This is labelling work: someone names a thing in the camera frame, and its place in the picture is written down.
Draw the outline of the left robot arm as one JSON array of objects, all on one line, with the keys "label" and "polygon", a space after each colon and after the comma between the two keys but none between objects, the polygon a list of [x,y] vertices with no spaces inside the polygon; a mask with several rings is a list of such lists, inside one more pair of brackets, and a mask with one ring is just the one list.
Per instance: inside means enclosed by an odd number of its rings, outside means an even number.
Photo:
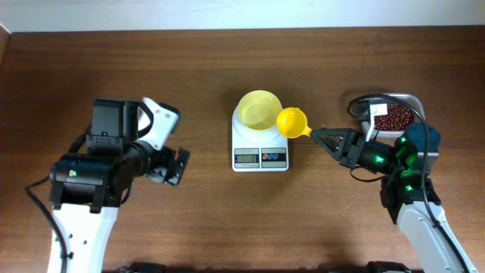
[{"label": "left robot arm", "polygon": [[95,100],[90,129],[49,174],[54,227],[48,271],[102,271],[118,209],[134,180],[179,184],[189,151],[165,146],[179,120],[177,108],[149,98]]}]

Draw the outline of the yellow plastic measuring scoop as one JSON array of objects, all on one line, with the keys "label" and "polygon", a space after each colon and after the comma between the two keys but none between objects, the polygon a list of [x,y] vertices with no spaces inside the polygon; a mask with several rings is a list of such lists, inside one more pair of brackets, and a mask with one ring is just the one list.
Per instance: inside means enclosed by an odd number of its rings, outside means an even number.
[{"label": "yellow plastic measuring scoop", "polygon": [[311,136],[312,129],[308,126],[306,114],[300,108],[288,107],[277,116],[277,129],[288,138]]}]

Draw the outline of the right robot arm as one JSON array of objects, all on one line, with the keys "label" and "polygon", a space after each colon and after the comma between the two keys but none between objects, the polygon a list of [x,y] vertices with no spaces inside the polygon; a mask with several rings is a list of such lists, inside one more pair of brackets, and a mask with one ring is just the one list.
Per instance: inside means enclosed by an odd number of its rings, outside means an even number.
[{"label": "right robot arm", "polygon": [[440,144],[435,128],[413,123],[391,146],[349,128],[314,130],[310,137],[342,166],[382,175],[382,205],[425,272],[477,270],[452,232],[429,177]]}]

